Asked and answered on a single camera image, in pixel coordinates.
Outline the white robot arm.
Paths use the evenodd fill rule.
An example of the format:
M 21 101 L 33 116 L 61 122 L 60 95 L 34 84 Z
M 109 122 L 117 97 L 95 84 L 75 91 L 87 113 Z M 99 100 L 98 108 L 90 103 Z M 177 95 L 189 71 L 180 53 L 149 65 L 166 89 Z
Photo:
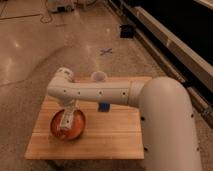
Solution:
M 203 171 L 190 96 L 171 77 L 73 82 L 68 68 L 56 71 L 47 93 L 61 102 L 92 101 L 134 107 L 144 118 L 146 171 Z

